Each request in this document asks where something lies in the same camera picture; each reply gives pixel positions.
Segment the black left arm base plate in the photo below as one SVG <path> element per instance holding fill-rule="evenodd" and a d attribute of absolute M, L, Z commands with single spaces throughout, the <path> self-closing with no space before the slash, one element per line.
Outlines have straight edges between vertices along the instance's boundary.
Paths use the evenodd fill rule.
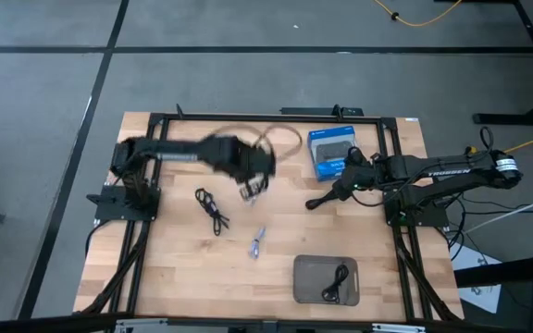
<path fill-rule="evenodd" d="M 99 194 L 86 198 L 97 206 L 94 217 L 99 220 L 147 221 L 157 215 L 161 190 L 143 187 L 143 192 L 124 186 L 104 186 Z"/>

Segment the black aluminium table frame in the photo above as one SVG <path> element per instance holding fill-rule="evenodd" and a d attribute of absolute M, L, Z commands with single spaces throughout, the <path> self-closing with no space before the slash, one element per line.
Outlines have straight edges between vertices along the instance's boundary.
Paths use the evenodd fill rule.
<path fill-rule="evenodd" d="M 152 125 L 159 139 L 201 139 L 229 124 L 260 131 L 276 122 L 302 134 L 336 127 L 334 117 L 192 114 Z M 191 319 L 259 319 L 316 321 L 406 320 L 392 231 L 383 208 L 366 208 L 353 200 L 328 203 L 307 211 L 304 202 L 328 191 L 317 182 L 310 154 L 302 151 L 280 162 L 277 177 L 254 205 L 245 204 L 232 179 L 199 164 L 163 163 L 158 184 L 162 195 L 151 222 L 135 302 L 139 317 Z M 194 199 L 204 187 L 230 218 L 230 227 L 215 237 L 212 222 Z M 94 301 L 117 270 L 126 222 L 110 222 L 95 232 L 85 260 L 73 310 Z M 249 247 L 266 227 L 260 256 Z M 463 309 L 447 244 L 433 228 L 417 228 L 427 279 L 456 315 Z M 355 306 L 298 303 L 292 296 L 292 269 L 299 254 L 346 256 L 359 272 L 360 302 Z"/>

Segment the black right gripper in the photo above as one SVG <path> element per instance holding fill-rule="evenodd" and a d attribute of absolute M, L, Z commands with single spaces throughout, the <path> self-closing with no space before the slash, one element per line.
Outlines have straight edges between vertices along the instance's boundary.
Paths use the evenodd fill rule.
<path fill-rule="evenodd" d="M 340 184 L 334 184 L 324 196 L 305 202 L 305 208 L 314 210 L 321 204 L 347 200 L 354 191 L 374 190 L 378 187 L 377 171 L 356 146 L 348 150 Z"/>

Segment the blue game controller box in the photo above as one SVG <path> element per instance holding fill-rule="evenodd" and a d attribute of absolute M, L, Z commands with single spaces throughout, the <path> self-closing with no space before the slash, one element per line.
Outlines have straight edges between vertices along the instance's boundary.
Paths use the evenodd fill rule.
<path fill-rule="evenodd" d="M 337 179 L 345 168 L 349 149 L 357 146 L 353 126 L 317 129 L 308 132 L 307 148 L 311 154 L 316 180 Z"/>

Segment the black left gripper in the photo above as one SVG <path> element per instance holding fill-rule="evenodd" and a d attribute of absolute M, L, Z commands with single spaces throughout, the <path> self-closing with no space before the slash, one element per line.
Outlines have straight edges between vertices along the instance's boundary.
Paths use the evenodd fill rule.
<path fill-rule="evenodd" d="M 274 177 L 276 173 L 276 159 L 272 152 L 237 136 L 210 137 L 210 166 L 239 183 L 239 194 L 245 202 L 265 191 L 268 177 Z"/>

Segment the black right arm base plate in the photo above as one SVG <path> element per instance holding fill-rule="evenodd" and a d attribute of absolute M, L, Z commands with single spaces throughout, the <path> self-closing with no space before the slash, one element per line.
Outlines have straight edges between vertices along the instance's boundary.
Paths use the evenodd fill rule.
<path fill-rule="evenodd" d="M 391 227 L 447 227 L 446 198 L 424 198 L 411 190 L 385 191 L 383 208 Z"/>

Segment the white paper sheet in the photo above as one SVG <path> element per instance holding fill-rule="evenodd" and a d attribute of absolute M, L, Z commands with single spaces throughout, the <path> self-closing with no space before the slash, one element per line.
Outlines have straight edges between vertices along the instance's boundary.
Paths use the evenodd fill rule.
<path fill-rule="evenodd" d="M 485 312 L 496 314 L 502 285 L 489 284 L 490 280 L 482 274 L 486 272 L 486 266 L 499 265 L 501 261 L 466 245 L 455 245 L 450 249 L 450 255 L 460 299 Z"/>

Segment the black metal stand leg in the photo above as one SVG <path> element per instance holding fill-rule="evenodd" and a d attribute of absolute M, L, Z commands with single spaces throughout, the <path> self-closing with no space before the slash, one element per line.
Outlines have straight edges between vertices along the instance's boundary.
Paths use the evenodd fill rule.
<path fill-rule="evenodd" d="M 531 41 L 530 46 L 473 46 L 473 47 L 432 47 L 431 54 L 447 55 L 474 55 L 474 54 L 504 54 L 504 55 L 533 55 L 533 23 L 524 9 L 520 0 L 463 0 L 462 3 L 482 4 L 482 5 L 507 5 L 515 9 L 520 18 L 525 32 Z M 533 126 L 533 108 L 522 114 L 491 114 L 475 113 L 472 120 L 478 125 L 512 125 L 512 126 Z"/>

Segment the grey plastic tray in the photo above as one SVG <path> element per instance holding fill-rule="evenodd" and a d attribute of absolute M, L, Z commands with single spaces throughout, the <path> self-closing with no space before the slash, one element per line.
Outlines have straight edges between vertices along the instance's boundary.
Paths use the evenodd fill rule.
<path fill-rule="evenodd" d="M 298 303 L 356 306 L 360 302 L 358 264 L 351 257 L 298 255 L 292 281 Z"/>

